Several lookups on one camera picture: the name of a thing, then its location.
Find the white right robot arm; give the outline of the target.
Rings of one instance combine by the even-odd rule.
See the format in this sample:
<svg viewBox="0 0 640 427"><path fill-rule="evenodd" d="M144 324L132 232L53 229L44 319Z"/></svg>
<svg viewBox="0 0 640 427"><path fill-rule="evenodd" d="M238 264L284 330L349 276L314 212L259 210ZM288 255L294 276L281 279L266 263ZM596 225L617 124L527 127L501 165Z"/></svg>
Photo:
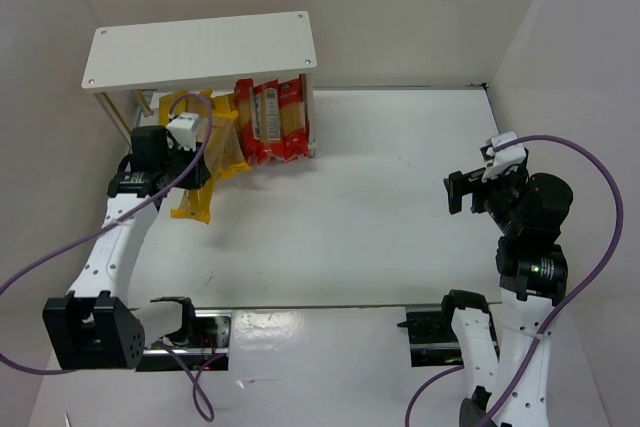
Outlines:
<svg viewBox="0 0 640 427"><path fill-rule="evenodd" d="M547 383L553 331L546 317L564 299L568 265L556 240L569 214L573 192L560 178L528 174L520 165L493 180L483 170L454 172L444 181L449 211L472 198L474 213L488 213L502 235L496 267L500 275L501 341L485 297L452 290L442 302L462 354L467 396L462 426L546 426Z"/></svg>

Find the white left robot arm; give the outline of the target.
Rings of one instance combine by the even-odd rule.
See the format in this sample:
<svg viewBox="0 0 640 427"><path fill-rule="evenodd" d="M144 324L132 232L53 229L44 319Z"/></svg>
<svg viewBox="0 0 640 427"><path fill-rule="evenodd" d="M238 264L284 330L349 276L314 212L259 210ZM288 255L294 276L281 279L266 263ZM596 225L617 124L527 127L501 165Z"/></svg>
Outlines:
<svg viewBox="0 0 640 427"><path fill-rule="evenodd" d="M187 297L169 296L142 308L128 306L130 280L145 236L173 187L201 187L207 135L197 120L133 130L132 150L107 188L100 233L68 292L47 300L43 320L65 371L135 369L143 353L168 338L183 346L196 333L196 313Z"/></svg>

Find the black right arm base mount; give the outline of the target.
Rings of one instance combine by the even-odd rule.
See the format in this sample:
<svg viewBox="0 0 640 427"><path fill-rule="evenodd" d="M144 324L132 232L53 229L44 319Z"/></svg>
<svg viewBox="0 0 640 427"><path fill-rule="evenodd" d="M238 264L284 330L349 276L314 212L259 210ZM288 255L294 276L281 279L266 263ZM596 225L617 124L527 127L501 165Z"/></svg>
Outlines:
<svg viewBox="0 0 640 427"><path fill-rule="evenodd" d="M411 366L436 367L463 364L457 337L439 306L407 308L406 319L397 324L409 339Z"/></svg>

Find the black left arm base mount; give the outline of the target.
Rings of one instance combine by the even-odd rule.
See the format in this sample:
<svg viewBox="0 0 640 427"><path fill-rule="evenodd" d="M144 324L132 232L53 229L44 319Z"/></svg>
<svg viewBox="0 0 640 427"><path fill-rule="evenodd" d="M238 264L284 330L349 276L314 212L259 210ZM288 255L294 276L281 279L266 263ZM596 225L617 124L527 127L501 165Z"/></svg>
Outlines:
<svg viewBox="0 0 640 427"><path fill-rule="evenodd" d="M158 343L169 346L190 371L227 371L232 330L232 312L197 309L195 323L188 335L165 336ZM177 361L161 347L146 348L137 372L180 371Z"/></svg>

